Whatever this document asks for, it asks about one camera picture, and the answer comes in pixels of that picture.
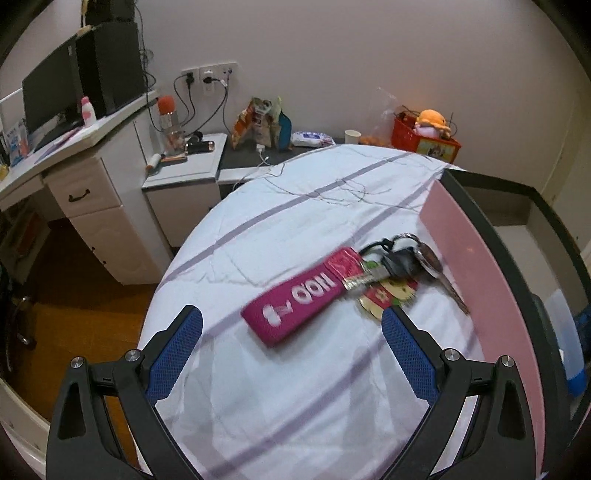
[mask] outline power cord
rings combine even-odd
[[[185,81],[187,82],[187,90],[189,91],[189,103],[193,108],[193,114],[191,115],[191,118],[189,118],[186,122],[183,122],[183,126],[187,125],[191,120],[193,120],[193,118],[195,118],[195,114],[197,114],[197,109],[195,108],[195,104],[193,103],[193,97],[191,95],[191,85],[195,83],[195,77],[193,76],[192,72],[187,74],[187,78],[185,79]]]
[[[228,135],[232,136],[232,131],[228,128],[228,125],[226,124],[226,105],[228,104],[228,97],[230,97],[230,73],[228,72],[226,74],[226,85],[227,85],[227,95],[226,95],[226,101],[223,103],[223,107],[222,107],[222,122],[223,122],[223,126],[226,127],[226,130],[228,131]]]
[[[225,80],[220,80],[220,79],[216,79],[213,77],[206,77],[203,79],[203,83],[205,84],[209,84],[212,82],[219,82],[222,84],[222,86],[224,87],[224,96],[223,99],[221,101],[221,103],[217,106],[217,108],[215,109],[215,111],[209,116],[209,118],[207,120],[205,120],[201,125],[199,125],[195,131],[199,131],[201,130],[214,116],[216,116],[216,113],[218,113],[220,111],[220,108],[223,107],[224,103],[227,101],[228,99],[228,83]]]
[[[183,73],[182,75],[179,75],[178,77],[176,77],[173,81],[173,89],[174,89],[174,93],[177,94],[177,97],[179,100],[181,100],[181,103],[184,105],[185,110],[187,111],[187,115],[185,116],[184,120],[181,122],[182,125],[185,124],[185,122],[187,121],[187,119],[189,118],[189,116],[191,115],[191,110],[189,110],[189,106],[187,105],[187,103],[183,100],[183,97],[181,97],[181,94],[178,92],[177,90],[177,80],[186,77],[187,74]]]
[[[269,157],[265,157],[265,158],[263,158],[263,157],[262,157],[262,153],[265,151],[265,145],[256,144],[256,151],[257,151],[257,152],[258,152],[258,154],[259,154],[259,158],[261,159],[261,162],[260,162],[260,163],[259,163],[259,164],[258,164],[258,165],[255,167],[255,168],[256,168],[256,170],[255,170],[254,172],[247,173],[247,174],[246,174],[246,175],[244,175],[244,176],[243,176],[243,177],[242,177],[240,180],[238,180],[238,181],[237,181],[237,182],[236,182],[236,183],[233,185],[233,187],[232,187],[232,191],[236,190],[236,188],[237,188],[237,187],[238,187],[238,186],[239,186],[241,183],[243,183],[243,182],[244,182],[244,180],[245,180],[247,177],[249,177],[250,175],[254,175],[254,174],[255,174],[255,173],[258,171],[258,169],[259,169],[259,168],[261,168],[263,165],[264,165],[264,166],[266,166],[266,167],[271,167],[271,168],[275,167],[275,165],[271,165],[271,164],[270,164],[270,163],[267,161],[267,160],[269,160]],[[285,168],[285,162],[281,163],[281,171],[279,172],[279,175],[272,174],[270,171],[263,173],[263,175],[264,175],[264,174],[267,174],[267,175],[269,175],[269,177],[273,177],[273,178],[279,178],[279,177],[281,177],[281,175],[283,175],[283,169],[284,169],[284,168]],[[255,179],[257,179],[257,178],[260,178],[260,176],[253,177],[251,180],[255,180]]]
[[[156,124],[154,123],[154,118],[152,117],[152,109],[150,108],[150,100],[148,98],[148,93],[150,92],[150,89],[156,85],[156,77],[154,75],[152,75],[150,72],[148,72],[148,62],[150,61],[150,56],[148,54],[148,52],[151,53],[151,50],[147,50],[146,49],[146,43],[144,41],[144,17],[142,17],[142,12],[139,10],[137,2],[134,3],[134,7],[138,12],[138,16],[139,16],[139,37],[140,40],[142,42],[142,50],[140,52],[140,59],[141,59],[141,65],[142,65],[142,72],[144,74],[144,82],[146,85],[146,106],[148,107],[148,113],[150,115],[150,121],[152,122],[152,126],[155,128],[155,130],[157,132],[162,133],[162,129],[158,128],[156,126]],[[150,85],[150,81],[148,80],[148,77],[152,77],[154,79],[154,83],[152,83],[152,85]]]

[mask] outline computer tower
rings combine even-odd
[[[145,93],[134,22],[106,22],[76,40],[83,96],[96,117],[110,115]]]
[[[103,22],[134,20],[134,0],[89,0],[86,10],[86,25]]]

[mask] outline wooden floor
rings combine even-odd
[[[51,420],[63,374],[78,355],[90,362],[120,358],[135,348],[156,285],[122,286],[90,252],[69,222],[52,225],[25,285],[36,300],[28,324],[37,340],[33,351],[20,349],[12,387]],[[128,460],[137,456],[116,399],[109,410]]]

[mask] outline monitor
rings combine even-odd
[[[76,61],[76,36],[50,53],[22,81],[27,129],[32,134],[58,114],[62,121],[82,118],[78,102],[80,76]]]

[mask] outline paper cup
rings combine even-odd
[[[361,134],[357,130],[345,130],[345,143],[349,145],[357,145]]]

